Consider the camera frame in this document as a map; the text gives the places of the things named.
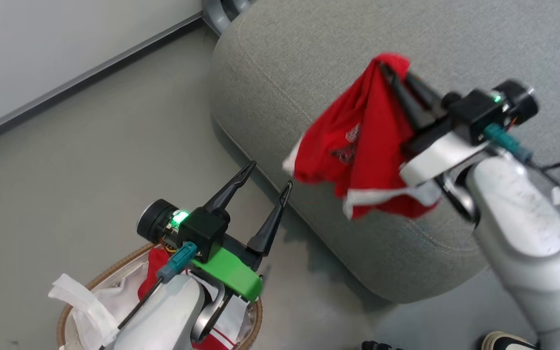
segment white panel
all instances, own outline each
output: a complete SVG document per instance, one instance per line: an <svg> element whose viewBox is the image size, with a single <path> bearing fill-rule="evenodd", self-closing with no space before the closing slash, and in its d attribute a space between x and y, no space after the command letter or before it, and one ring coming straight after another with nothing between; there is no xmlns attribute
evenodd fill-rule
<svg viewBox="0 0 560 350"><path fill-rule="evenodd" d="M0 118L200 11L200 0L0 0Z"/></svg>

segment gray fabric upholstery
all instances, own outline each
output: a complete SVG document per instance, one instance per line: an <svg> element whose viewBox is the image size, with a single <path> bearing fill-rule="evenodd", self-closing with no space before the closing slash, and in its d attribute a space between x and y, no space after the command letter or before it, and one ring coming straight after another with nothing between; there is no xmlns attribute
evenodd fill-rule
<svg viewBox="0 0 560 350"><path fill-rule="evenodd" d="M534 86L540 114L516 134L560 159L560 2L551 0L258 0L221 38L212 113L282 186L300 135L378 53L411 58L438 91ZM349 222L332 187L297 186L293 206L371 291L399 303L444 293L485 262L473 228L443 202L410 221L373 212Z"/></svg>

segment teal connector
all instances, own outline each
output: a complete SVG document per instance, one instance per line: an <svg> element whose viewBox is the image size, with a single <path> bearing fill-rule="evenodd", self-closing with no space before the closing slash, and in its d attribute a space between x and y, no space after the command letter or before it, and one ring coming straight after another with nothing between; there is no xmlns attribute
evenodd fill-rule
<svg viewBox="0 0 560 350"><path fill-rule="evenodd" d="M497 124L489 124L484 130L486 139L494 142L497 146L506 149L522 164L527 164L533 158L533 151L520 145L520 142L509 135L505 129Z"/></svg>
<svg viewBox="0 0 560 350"><path fill-rule="evenodd" d="M168 283L174 276L185 270L187 264L196 257L198 246L191 242L185 242L180 249L157 271L157 278L162 277L163 283Z"/></svg>

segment gray floor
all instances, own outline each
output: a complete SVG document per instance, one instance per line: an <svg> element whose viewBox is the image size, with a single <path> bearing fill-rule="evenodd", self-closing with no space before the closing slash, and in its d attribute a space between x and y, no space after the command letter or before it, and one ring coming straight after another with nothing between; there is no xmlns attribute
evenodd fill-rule
<svg viewBox="0 0 560 350"><path fill-rule="evenodd" d="M52 281L61 273L90 281L144 244L134 225L147 204L164 197L195 208L245 164L209 119L215 42L196 29L0 129L0 349L54 349L64 305L48 299ZM274 195L256 175L228 208L229 232L244 241L256 232ZM393 306L365 290L291 211L261 271L256 349L357 349L376 339L461 350L491 330L535 338L489 270L446 295Z"/></svg>

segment black camera lens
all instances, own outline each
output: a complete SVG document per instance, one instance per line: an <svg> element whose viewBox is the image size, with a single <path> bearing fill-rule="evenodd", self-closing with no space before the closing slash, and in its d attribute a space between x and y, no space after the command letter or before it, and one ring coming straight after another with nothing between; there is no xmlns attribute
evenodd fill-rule
<svg viewBox="0 0 560 350"><path fill-rule="evenodd" d="M178 210L176 206L164 199L153 202L144 210L138 221L138 235L149 242L158 243L164 235L165 226L167 226L176 210Z"/></svg>
<svg viewBox="0 0 560 350"><path fill-rule="evenodd" d="M509 105L505 113L515 120L516 125L533 118L540 110L533 96L533 89L526 88L515 80L506 80L494 90L505 96L505 102Z"/></svg>

